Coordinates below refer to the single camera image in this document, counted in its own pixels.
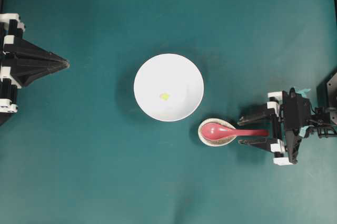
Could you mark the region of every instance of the green table surface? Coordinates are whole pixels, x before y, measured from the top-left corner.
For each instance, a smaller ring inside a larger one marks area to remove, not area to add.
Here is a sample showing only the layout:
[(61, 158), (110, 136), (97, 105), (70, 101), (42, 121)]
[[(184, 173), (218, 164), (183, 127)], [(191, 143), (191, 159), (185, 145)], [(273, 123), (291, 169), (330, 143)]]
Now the green table surface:
[[(305, 139), (299, 164), (278, 167), (197, 136), (267, 92), (311, 88), (316, 105), (337, 67), (333, 0), (5, 0), (5, 12), (71, 67), (21, 90), (0, 128), (0, 223), (337, 223), (337, 139)], [(134, 99), (137, 69), (160, 53), (204, 77), (182, 121), (155, 121)]]

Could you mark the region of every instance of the small white dish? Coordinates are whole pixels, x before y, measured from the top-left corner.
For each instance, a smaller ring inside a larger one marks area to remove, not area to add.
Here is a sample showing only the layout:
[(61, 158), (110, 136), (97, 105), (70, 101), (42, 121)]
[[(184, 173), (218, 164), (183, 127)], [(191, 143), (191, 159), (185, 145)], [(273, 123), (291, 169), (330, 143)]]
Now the small white dish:
[(201, 133), (201, 128), (203, 127), (203, 125), (206, 125), (207, 123), (218, 123), (218, 124), (223, 125), (223, 126), (226, 126), (226, 127), (228, 127), (228, 128), (235, 129), (235, 127), (234, 127), (233, 125), (229, 124), (227, 121), (224, 121), (224, 120), (215, 119), (215, 118), (211, 118), (211, 119), (204, 120), (204, 121), (199, 125), (199, 128), (198, 128), (198, 136), (199, 136), (199, 139), (200, 139), (204, 144), (206, 144), (207, 146), (211, 146), (211, 147), (220, 147), (220, 146), (227, 145), (227, 144), (229, 144), (229, 143), (231, 143), (232, 141), (235, 140), (236, 136), (230, 136), (230, 137), (222, 138), (222, 139), (219, 139), (218, 141), (210, 141), (210, 140), (204, 138), (204, 137), (202, 136), (202, 133)]

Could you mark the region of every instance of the spoon handle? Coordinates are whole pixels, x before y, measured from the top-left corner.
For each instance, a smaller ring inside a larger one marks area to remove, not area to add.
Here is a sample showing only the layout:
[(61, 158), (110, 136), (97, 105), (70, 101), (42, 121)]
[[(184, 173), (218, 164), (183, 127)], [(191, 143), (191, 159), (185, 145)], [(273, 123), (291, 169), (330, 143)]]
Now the spoon handle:
[(268, 136), (269, 131), (264, 129), (258, 129), (258, 130), (233, 130), (233, 133), (236, 136)]

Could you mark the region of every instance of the white bowl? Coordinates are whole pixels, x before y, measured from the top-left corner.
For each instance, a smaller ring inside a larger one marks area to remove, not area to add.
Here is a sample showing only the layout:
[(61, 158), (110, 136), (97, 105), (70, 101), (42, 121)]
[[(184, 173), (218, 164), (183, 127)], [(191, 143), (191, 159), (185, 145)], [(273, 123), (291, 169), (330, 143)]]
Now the white bowl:
[(177, 121), (199, 106), (204, 81), (189, 59), (160, 54), (141, 66), (133, 90), (138, 105), (147, 115), (160, 121)]

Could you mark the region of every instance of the spoon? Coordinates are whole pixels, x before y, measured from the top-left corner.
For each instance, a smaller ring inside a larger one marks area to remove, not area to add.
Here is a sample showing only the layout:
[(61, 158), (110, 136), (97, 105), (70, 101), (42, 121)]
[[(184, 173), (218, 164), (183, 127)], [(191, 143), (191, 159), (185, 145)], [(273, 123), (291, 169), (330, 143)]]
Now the spoon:
[(268, 136), (269, 131), (264, 129), (258, 130), (239, 130), (232, 129), (218, 123), (207, 123), (201, 128), (202, 135), (210, 141), (218, 141), (230, 136)]

